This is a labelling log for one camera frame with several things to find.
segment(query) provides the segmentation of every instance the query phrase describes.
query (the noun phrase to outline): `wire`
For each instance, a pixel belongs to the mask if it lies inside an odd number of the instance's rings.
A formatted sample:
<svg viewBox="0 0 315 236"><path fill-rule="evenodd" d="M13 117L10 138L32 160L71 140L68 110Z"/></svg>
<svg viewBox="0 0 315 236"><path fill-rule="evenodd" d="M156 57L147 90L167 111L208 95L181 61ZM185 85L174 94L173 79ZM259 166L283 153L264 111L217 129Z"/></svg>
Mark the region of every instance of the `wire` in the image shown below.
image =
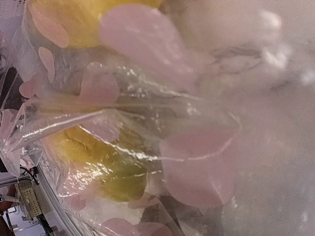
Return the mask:
<svg viewBox="0 0 315 236"><path fill-rule="evenodd" d="M20 169L26 171L32 177L32 179L34 180L35 184L39 185L38 180L35 178L35 176L28 169L24 168L23 166L20 166Z"/></svg>

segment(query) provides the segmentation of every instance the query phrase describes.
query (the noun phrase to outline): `lemon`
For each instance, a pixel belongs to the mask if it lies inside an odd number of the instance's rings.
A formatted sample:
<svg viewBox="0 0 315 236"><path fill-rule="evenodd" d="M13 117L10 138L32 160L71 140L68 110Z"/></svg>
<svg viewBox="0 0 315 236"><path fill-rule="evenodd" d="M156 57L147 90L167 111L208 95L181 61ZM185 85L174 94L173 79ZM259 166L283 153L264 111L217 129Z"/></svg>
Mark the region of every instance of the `lemon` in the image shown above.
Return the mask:
<svg viewBox="0 0 315 236"><path fill-rule="evenodd" d="M142 197L147 169L137 154L144 154L145 147L134 132L121 130L118 140L106 144L75 126L49 136L45 144L55 157L63 161L90 166L91 178L100 182L98 195L101 197L116 202Z"/></svg>
<svg viewBox="0 0 315 236"><path fill-rule="evenodd" d="M162 2L163 0L31 0L30 12L38 31L49 40L61 47L82 48L100 44L98 23L109 9L127 3L158 8Z"/></svg>

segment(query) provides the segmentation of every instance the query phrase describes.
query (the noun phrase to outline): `yellow lemon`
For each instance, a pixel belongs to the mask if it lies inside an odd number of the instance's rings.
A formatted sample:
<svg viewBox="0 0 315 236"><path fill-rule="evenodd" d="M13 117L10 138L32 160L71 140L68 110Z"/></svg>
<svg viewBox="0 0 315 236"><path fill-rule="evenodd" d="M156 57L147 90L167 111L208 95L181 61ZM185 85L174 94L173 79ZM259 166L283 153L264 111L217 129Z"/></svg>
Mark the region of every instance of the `yellow lemon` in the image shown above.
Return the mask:
<svg viewBox="0 0 315 236"><path fill-rule="evenodd" d="M127 3L158 8L163 0L31 0L29 10L37 30L56 45L94 47L98 23L109 9Z"/></svg>
<svg viewBox="0 0 315 236"><path fill-rule="evenodd" d="M147 169L137 153L143 155L145 147L134 132L121 130L120 137L107 144L75 126L49 136L44 143L54 157L90 166L91 178L100 182L98 195L116 202L142 197Z"/></svg>

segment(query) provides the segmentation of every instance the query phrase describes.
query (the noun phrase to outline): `transparent plastic wrap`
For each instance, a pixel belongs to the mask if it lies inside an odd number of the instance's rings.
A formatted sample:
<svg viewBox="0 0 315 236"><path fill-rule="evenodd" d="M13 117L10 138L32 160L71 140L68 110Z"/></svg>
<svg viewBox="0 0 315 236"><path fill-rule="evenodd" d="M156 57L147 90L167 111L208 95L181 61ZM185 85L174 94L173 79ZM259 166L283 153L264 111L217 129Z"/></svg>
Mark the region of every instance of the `transparent plastic wrap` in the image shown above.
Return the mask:
<svg viewBox="0 0 315 236"><path fill-rule="evenodd" d="M105 235L313 236L314 47L238 3L30 0L8 170L44 156L62 207Z"/></svg>

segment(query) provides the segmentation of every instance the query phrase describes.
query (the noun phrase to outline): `yellow-green fruit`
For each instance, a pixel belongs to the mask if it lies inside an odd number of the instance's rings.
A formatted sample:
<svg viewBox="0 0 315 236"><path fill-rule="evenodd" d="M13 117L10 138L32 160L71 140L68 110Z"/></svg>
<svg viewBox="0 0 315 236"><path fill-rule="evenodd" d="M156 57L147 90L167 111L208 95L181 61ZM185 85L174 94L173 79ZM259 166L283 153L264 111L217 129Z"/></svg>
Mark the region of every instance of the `yellow-green fruit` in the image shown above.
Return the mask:
<svg viewBox="0 0 315 236"><path fill-rule="evenodd" d="M101 16L109 9L127 3L140 3L158 8L163 0L31 0L30 2L30 8L34 6L34 10L31 10L33 21L39 31L49 28L51 19L53 19L67 33L68 45L64 46L81 48L100 44L98 23ZM47 22L46 28L39 26L39 24L45 24L45 21Z"/></svg>
<svg viewBox="0 0 315 236"><path fill-rule="evenodd" d="M100 196L116 202L142 197L147 169L137 153L143 156L145 148L132 131L121 130L118 140L106 144L76 126L49 136L45 145L61 160L90 165L91 178L100 181Z"/></svg>

